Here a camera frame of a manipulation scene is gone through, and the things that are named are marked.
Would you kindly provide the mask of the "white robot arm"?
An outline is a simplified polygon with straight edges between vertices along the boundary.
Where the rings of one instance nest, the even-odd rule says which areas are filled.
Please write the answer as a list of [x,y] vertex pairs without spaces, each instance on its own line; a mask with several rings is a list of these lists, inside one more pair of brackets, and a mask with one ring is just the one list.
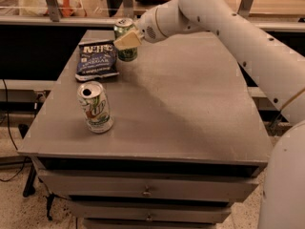
[[114,41],[119,50],[210,31],[245,66],[291,124],[272,151],[257,229],[305,229],[305,59],[241,17],[224,0],[172,0],[147,10]]

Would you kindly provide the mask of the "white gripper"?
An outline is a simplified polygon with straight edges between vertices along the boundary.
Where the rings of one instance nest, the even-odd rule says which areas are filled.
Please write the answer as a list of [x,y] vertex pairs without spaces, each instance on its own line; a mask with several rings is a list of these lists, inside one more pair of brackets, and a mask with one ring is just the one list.
[[127,31],[114,40],[114,46],[120,50],[136,48],[144,38],[150,43],[163,41],[176,34],[189,34],[202,31],[195,23],[183,15],[178,0],[171,0],[147,10],[135,22],[138,28]]

